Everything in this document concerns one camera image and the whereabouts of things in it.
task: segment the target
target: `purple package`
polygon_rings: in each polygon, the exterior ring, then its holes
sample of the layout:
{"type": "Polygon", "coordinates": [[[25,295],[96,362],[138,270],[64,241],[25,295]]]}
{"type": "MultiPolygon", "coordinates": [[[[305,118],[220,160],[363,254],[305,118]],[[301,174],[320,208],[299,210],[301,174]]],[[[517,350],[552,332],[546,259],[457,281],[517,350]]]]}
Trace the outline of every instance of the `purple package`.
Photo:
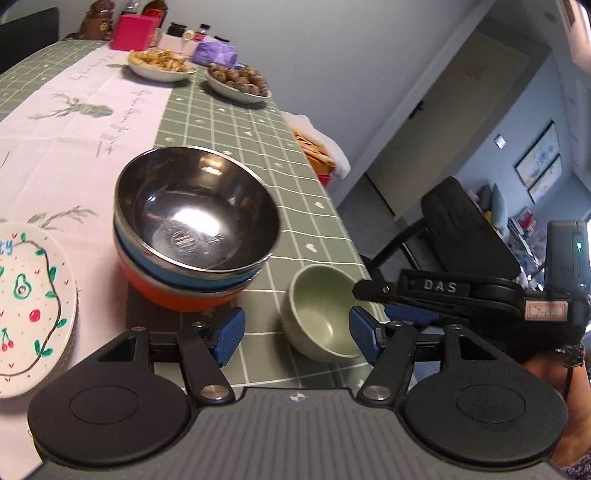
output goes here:
{"type": "Polygon", "coordinates": [[[210,40],[199,43],[191,60],[193,63],[204,66],[216,63],[231,69],[234,68],[237,58],[238,53],[232,45],[219,40],[210,40]]]}

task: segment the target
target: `green checkered tablecloth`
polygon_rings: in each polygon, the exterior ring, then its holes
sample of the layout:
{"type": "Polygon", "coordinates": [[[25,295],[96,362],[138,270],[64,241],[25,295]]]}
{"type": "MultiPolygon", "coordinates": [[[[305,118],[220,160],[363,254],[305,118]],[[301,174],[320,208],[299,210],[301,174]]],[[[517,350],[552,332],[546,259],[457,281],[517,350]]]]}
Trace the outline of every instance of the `green checkered tablecloth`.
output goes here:
{"type": "MultiPolygon", "coordinates": [[[[0,76],[0,120],[33,91],[100,45],[91,41],[58,43],[0,76]]],[[[200,69],[190,83],[171,87],[155,146],[174,145],[212,148],[253,169],[280,209],[281,239],[249,288],[231,304],[216,310],[172,312],[153,305],[130,287],[127,326],[176,331],[195,321],[214,323],[233,306],[240,306],[246,312],[246,334],[223,369],[237,393],[246,385],[348,386],[356,391],[371,368],[362,358],[344,365],[314,362],[291,348],[281,330],[281,303],[299,269],[311,264],[334,265],[355,279],[367,278],[367,272],[275,102],[254,106],[231,103],[209,89],[204,69],[200,69]]],[[[377,308],[374,313],[382,315],[377,308]]],[[[159,364],[155,370],[183,385],[178,365],[159,364]]]]}

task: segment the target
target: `door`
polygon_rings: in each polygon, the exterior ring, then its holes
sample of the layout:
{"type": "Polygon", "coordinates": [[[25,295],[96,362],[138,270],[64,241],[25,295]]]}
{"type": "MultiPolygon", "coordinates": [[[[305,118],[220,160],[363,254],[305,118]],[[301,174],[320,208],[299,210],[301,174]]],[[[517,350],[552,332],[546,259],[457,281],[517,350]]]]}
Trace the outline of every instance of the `door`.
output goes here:
{"type": "Polygon", "coordinates": [[[396,219],[434,185],[529,57],[474,32],[368,170],[396,219]]]}

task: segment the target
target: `pink box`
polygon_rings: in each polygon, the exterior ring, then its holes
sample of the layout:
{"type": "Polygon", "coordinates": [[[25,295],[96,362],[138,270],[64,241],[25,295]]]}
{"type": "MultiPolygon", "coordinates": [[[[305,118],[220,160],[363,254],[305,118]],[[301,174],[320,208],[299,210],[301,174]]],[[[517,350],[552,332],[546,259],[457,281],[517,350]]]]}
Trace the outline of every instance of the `pink box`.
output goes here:
{"type": "Polygon", "coordinates": [[[145,15],[123,15],[111,42],[113,50],[147,50],[160,19],[145,15]]]}

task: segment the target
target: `white plate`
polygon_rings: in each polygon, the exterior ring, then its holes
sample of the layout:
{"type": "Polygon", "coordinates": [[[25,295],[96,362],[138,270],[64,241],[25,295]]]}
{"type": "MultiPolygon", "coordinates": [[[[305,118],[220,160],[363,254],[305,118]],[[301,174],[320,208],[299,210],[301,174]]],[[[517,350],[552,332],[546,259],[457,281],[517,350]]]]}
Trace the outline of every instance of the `white plate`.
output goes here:
{"type": "Polygon", "coordinates": [[[193,63],[186,62],[187,66],[193,68],[194,70],[183,73],[183,72],[167,72],[165,70],[158,70],[152,67],[148,67],[145,65],[138,65],[130,61],[129,57],[127,59],[127,65],[132,72],[136,73],[137,75],[148,79],[154,80],[155,82],[180,82],[181,80],[186,80],[192,77],[197,73],[197,66],[193,63]]]}
{"type": "Polygon", "coordinates": [[[236,90],[235,88],[229,87],[225,83],[220,82],[213,78],[208,71],[205,72],[205,76],[207,77],[207,81],[212,89],[214,89],[220,95],[229,98],[230,100],[235,100],[240,103],[260,103],[269,98],[273,97],[273,94],[269,90],[269,94],[266,97],[262,97],[260,95],[253,95],[251,93],[244,93],[240,90],[236,90]]]}
{"type": "Polygon", "coordinates": [[[56,367],[76,302],[60,245],[27,223],[0,223],[0,398],[29,391],[56,367]]]}

